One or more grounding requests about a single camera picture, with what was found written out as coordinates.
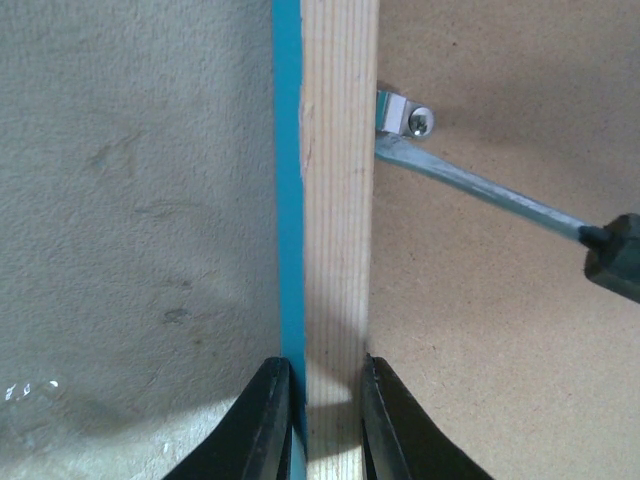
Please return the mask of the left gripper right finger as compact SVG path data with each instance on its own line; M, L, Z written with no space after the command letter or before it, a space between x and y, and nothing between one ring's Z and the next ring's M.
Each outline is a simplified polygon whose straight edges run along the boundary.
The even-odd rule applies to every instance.
M489 479L431 420L390 364L366 357L361 424L367 479Z

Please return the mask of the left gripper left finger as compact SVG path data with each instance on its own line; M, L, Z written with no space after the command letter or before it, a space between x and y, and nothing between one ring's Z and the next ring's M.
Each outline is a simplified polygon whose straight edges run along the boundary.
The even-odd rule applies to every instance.
M166 477L250 480L291 477L291 367L266 359L216 428Z

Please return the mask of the teal wooden picture frame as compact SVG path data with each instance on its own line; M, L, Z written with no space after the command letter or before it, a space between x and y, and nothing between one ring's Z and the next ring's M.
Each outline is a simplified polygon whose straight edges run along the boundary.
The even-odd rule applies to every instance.
M497 479L639 475L639 307L584 250L373 154L375 91L424 150L588 223L639 207L635 1L276 1L282 348L306 479L365 475L384 357Z

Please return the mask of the yellow handled screwdriver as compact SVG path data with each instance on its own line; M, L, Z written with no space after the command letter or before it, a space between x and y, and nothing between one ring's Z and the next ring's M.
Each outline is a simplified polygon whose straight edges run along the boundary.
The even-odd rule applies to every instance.
M600 227L442 160L397 135L375 142L376 156L447 184L587 248L584 275L592 283L639 301L639 216L627 213Z

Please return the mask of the metal frame clip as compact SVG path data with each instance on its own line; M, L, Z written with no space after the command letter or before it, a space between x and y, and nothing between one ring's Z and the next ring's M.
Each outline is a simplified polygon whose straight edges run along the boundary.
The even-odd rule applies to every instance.
M434 127L435 115L427 106L395 92L376 92L375 129L378 133L421 140L430 136Z

